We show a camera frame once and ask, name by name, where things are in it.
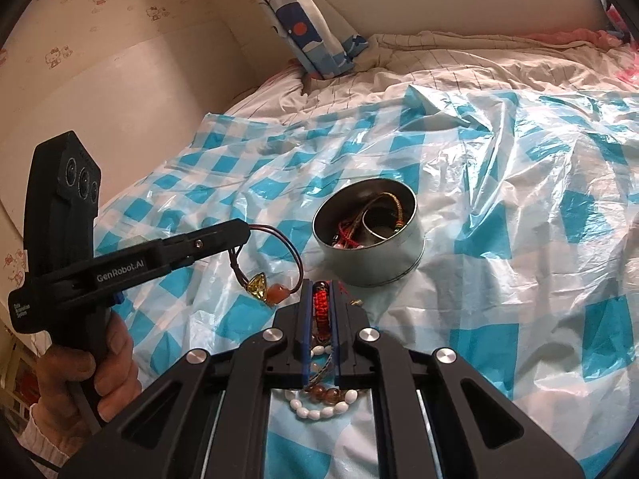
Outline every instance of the silver tin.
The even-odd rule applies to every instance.
[[[372,246],[354,249],[331,246],[338,222],[357,214],[382,192],[399,199],[408,218],[404,228]],[[332,195],[313,218],[313,235],[324,252],[326,266],[353,286],[381,286],[399,279],[417,266],[424,252],[415,194],[403,183],[384,178],[361,180]]]

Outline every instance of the blue and white curtain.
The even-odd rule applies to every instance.
[[[306,71],[330,79],[353,67],[368,46],[348,22],[324,0],[257,0]]]

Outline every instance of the white sleeve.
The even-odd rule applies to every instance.
[[[40,432],[38,426],[33,421],[33,406],[30,409],[29,416],[29,424],[27,428],[24,429],[24,432],[18,438],[18,442],[24,447],[31,450],[33,453],[39,455],[40,457],[46,459],[50,463],[56,466],[62,466],[65,464],[66,460],[69,459],[69,456],[63,452],[60,452],[59,449],[51,443],[43,433]],[[58,474],[53,472],[42,465],[36,463],[36,466],[40,469],[40,471],[47,477],[47,479],[56,479]]]

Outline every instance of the silver screw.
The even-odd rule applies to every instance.
[[[282,339],[284,334],[279,328],[268,328],[264,330],[262,336],[264,337],[264,340],[267,340],[269,342],[277,342],[278,340]]]
[[[364,342],[375,342],[379,338],[379,331],[375,328],[363,328],[359,335]]]
[[[187,353],[187,362],[190,364],[201,364],[206,360],[207,354],[203,349],[191,349]]]
[[[435,353],[435,358],[443,364],[452,364],[457,360],[457,353],[455,353],[450,347],[442,347]]]

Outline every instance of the bed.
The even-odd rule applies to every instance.
[[[418,198],[421,263],[349,292],[407,347],[456,349],[593,478],[639,414],[635,51],[605,33],[543,39],[375,35],[349,75],[291,65],[107,203],[96,252],[242,218],[279,227],[309,278],[333,278],[316,209],[359,179],[401,180]],[[241,264],[295,276],[260,236]],[[190,348],[237,347],[272,321],[226,254],[125,295],[144,384]],[[368,396],[313,424],[274,392],[268,430],[267,478],[376,477]]]

